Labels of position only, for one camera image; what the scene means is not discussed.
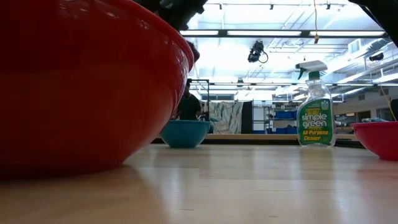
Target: wooden table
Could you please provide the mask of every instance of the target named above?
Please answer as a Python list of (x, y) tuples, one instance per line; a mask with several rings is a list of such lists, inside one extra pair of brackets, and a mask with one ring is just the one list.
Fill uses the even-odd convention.
[(0, 184), (1, 224), (397, 223), (398, 163), (363, 149), (151, 145), (118, 170)]

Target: green label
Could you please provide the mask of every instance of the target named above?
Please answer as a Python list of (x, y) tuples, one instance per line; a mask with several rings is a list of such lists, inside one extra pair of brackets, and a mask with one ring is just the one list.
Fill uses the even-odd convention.
[(330, 144), (333, 119), (329, 99), (312, 101), (298, 113), (298, 134), (303, 144)]

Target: red bowl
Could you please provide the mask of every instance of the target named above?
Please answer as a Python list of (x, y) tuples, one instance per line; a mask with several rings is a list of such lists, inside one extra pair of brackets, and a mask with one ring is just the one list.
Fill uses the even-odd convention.
[(380, 159), (398, 161), (398, 122), (352, 124), (362, 145)]
[(193, 65), (131, 0), (3, 0), (0, 178), (113, 169), (171, 117)]

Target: yellow cord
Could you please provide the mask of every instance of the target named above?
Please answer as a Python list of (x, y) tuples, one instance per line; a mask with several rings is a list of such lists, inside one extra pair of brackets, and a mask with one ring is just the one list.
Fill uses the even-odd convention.
[(382, 86), (380, 86), (380, 89), (381, 89), (381, 91), (383, 92), (383, 96), (384, 96), (385, 99), (387, 100), (388, 107), (390, 108), (390, 111), (391, 111), (392, 117), (394, 118), (394, 121), (397, 121), (396, 116), (394, 115), (394, 112), (392, 112), (391, 102), (388, 100), (386, 94), (384, 93), (384, 90), (383, 90), (383, 87), (382, 87)]
[(316, 0), (313, 0), (313, 7), (315, 8), (315, 44), (317, 44), (319, 41), (319, 36), (318, 36), (318, 12), (317, 12)]

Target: spray nozzle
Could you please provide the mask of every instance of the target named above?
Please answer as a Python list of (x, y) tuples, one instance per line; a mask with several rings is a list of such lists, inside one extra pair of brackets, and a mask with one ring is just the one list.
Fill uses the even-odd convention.
[(307, 69), (300, 67), (300, 64), (296, 64), (296, 69), (300, 69), (300, 75), (298, 76), (298, 79), (301, 78), (301, 76), (303, 76), (304, 72), (307, 71)]

